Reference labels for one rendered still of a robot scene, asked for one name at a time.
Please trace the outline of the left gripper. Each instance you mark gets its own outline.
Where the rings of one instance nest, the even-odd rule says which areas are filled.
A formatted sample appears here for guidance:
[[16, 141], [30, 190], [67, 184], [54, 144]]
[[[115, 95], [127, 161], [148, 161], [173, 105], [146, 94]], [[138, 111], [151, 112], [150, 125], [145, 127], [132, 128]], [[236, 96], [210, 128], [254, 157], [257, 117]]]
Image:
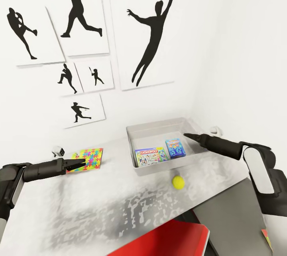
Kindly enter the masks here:
[[86, 159], [66, 159], [58, 158], [54, 161], [46, 161], [39, 164], [38, 178], [40, 180], [64, 175], [66, 171], [71, 171], [86, 165]]

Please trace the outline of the jigsaw puzzle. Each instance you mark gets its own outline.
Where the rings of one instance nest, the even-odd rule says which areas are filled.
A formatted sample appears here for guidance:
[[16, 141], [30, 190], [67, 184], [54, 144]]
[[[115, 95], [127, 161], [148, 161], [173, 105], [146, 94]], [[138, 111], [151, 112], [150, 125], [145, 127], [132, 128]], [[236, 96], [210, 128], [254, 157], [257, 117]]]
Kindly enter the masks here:
[[103, 148], [96, 148], [96, 149], [88, 149], [88, 150], [81, 150], [80, 156], [77, 156], [76, 153], [72, 155], [71, 159], [86, 159], [86, 165], [80, 168], [76, 168], [71, 171], [66, 171], [67, 173], [72, 172], [80, 172], [80, 171], [87, 171], [87, 170], [99, 170], [100, 169], [100, 162], [102, 158], [102, 150]]
[[269, 238], [268, 238], [267, 230], [262, 230], [262, 233], [263, 233], [265, 239], [267, 240], [267, 243], [268, 243], [268, 245], [269, 245], [269, 247], [271, 249], [271, 244], [270, 244], [270, 241], [269, 241]]

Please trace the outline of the tennis ball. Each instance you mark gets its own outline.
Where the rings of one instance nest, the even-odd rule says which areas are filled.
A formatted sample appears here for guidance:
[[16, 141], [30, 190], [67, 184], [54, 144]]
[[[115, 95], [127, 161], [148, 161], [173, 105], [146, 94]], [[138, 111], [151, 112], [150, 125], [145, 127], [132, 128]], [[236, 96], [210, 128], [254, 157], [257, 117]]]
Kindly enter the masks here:
[[179, 189], [179, 190], [183, 189], [185, 186], [184, 179], [181, 176], [175, 176], [172, 179], [172, 184], [176, 189]]

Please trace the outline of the board game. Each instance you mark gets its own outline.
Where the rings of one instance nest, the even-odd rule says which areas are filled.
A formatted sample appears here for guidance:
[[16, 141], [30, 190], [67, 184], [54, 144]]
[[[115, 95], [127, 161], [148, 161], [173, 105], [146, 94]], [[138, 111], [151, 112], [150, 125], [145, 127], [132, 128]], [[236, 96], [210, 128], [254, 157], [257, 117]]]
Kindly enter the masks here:
[[135, 150], [138, 167], [143, 167], [169, 160], [163, 147]]
[[170, 155], [170, 158], [184, 157], [186, 153], [181, 146], [179, 139], [166, 140], [166, 146]]

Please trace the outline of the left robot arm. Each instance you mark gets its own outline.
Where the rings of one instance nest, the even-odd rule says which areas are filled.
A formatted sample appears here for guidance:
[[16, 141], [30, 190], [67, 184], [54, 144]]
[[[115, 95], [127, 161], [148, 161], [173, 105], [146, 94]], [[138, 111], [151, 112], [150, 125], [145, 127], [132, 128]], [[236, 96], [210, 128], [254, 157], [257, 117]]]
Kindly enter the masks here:
[[65, 151], [60, 146], [54, 146], [51, 150], [51, 161], [42, 163], [7, 164], [0, 169], [0, 243], [10, 217], [10, 210], [18, 201], [25, 182], [43, 180], [46, 178], [64, 175], [86, 165], [86, 159], [62, 158]]

